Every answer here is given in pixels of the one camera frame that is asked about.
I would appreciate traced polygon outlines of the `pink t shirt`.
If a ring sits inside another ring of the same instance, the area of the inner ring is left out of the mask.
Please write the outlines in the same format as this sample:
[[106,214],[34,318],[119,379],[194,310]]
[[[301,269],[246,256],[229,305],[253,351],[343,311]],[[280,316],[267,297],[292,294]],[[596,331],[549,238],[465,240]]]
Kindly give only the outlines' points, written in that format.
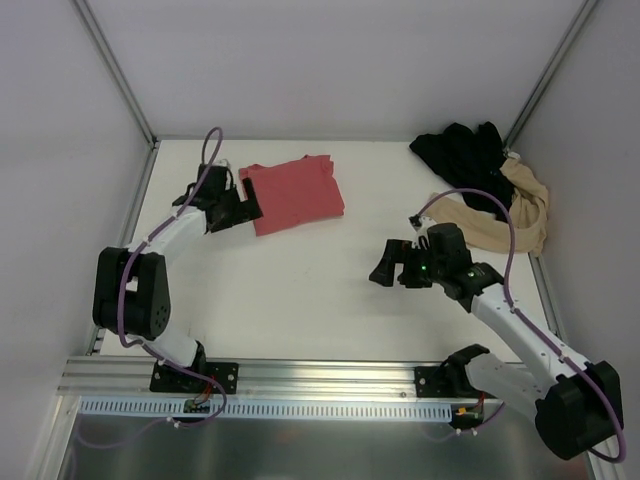
[[239,178],[251,181],[262,211],[253,221],[258,236],[344,215],[329,155],[306,155],[271,167],[253,164],[241,168]]

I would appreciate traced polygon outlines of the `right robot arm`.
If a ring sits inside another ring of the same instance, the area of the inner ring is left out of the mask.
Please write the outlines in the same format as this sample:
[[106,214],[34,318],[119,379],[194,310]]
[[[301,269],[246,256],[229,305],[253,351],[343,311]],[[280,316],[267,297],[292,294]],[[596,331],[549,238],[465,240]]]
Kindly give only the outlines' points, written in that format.
[[509,293],[506,276],[488,263],[473,261],[456,225],[433,225],[413,241],[387,240],[369,279],[382,287],[440,286],[525,366],[512,367],[473,344],[418,378],[418,395],[442,387],[458,397],[497,398],[528,418],[547,448],[563,460],[593,453],[609,438],[626,447],[620,377],[614,367],[591,362],[530,320]]

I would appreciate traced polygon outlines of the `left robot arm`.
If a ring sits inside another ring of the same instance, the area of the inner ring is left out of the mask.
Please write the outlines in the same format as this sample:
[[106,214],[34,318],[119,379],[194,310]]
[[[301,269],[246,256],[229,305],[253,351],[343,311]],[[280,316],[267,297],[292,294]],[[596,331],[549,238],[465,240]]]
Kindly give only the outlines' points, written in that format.
[[219,390],[202,343],[171,323],[168,270],[195,240],[261,216],[250,179],[234,182],[226,163],[202,165],[197,180],[150,233],[99,254],[93,321],[117,335],[122,346],[139,346],[155,358],[152,391]]

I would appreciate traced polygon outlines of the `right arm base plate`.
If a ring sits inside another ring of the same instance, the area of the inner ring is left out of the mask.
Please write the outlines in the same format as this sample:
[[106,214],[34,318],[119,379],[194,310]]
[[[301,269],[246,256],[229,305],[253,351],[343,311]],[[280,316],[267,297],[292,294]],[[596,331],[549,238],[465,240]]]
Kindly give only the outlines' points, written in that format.
[[418,398],[475,398],[481,392],[471,386],[462,367],[452,364],[418,366],[413,369]]

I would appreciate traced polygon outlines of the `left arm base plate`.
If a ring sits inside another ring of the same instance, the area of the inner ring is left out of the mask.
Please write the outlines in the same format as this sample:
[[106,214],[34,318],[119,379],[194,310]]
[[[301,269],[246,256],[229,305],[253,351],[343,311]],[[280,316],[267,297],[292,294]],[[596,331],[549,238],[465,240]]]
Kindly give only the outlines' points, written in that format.
[[[239,377],[239,364],[234,362],[204,363],[200,376],[215,380],[228,395],[235,395]],[[185,374],[175,368],[158,363],[154,365],[149,390],[154,393],[201,394],[211,384],[192,374]]]

